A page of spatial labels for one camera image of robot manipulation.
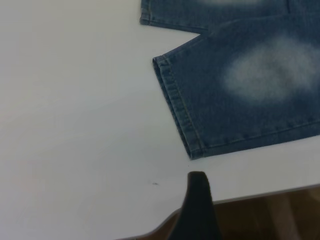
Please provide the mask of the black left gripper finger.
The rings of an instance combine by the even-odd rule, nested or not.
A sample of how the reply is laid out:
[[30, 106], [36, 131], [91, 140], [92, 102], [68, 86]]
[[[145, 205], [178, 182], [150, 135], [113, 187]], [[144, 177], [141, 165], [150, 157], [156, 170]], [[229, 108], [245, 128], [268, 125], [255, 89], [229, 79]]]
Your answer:
[[170, 240], [221, 240], [210, 184], [202, 171], [188, 173], [187, 191]]

